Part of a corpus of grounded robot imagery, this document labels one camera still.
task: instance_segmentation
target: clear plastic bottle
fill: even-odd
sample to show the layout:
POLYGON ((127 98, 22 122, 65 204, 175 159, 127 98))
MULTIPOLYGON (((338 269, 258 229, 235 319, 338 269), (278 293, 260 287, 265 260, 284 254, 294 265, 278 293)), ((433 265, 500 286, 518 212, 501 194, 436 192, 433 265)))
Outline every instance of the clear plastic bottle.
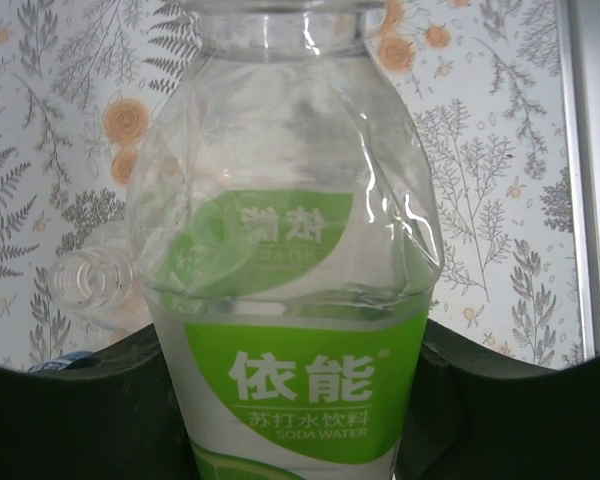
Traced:
POLYGON ((62 255, 47 273, 54 303, 118 337, 151 323, 142 293, 134 277, 124 222, 109 222, 89 235, 79 250, 62 255))
POLYGON ((381 3, 190 4, 127 228, 201 476, 390 479, 442 242, 381 3))

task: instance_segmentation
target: wallpaper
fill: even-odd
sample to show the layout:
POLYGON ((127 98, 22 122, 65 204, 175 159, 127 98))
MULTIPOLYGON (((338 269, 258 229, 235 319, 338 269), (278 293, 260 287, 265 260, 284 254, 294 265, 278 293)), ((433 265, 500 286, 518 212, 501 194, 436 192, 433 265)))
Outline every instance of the wallpaper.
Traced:
MULTIPOLYGON (((59 310, 45 274, 123 218, 138 149, 197 51, 183 3, 0 0, 0 365, 120 338, 59 310)), ((553 2, 389 0, 387 12, 370 48, 415 119, 444 230, 432 318, 526 362, 577 363, 553 2)))

